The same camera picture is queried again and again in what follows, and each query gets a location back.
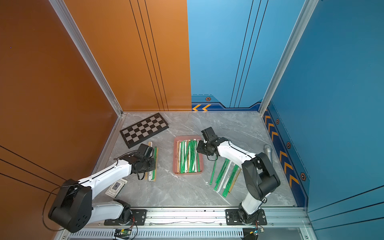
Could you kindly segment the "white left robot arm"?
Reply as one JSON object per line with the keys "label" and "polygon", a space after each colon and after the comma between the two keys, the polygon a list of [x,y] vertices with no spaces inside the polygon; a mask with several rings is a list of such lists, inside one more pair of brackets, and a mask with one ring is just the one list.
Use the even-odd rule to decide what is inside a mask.
{"label": "white left robot arm", "polygon": [[133,221],[131,205],[118,199],[94,203],[103,190],[133,174],[143,180],[156,168],[155,150],[141,144],[137,150],[118,157],[114,164],[80,180],[69,179],[60,187],[48,212],[48,218],[70,233],[76,233],[89,223],[115,220],[118,224]]}

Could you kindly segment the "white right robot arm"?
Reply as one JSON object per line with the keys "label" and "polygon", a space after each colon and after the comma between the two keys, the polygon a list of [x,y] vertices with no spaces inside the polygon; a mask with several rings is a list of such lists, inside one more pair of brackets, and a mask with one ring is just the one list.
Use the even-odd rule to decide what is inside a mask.
{"label": "white right robot arm", "polygon": [[242,224],[266,225],[265,220],[258,220],[263,216],[261,205],[281,184],[272,160],[263,152],[251,153],[235,146],[224,137],[218,137],[211,127],[202,130],[202,135],[204,140],[198,143],[198,153],[223,157],[239,166],[243,171],[248,193],[239,205],[239,217]]}

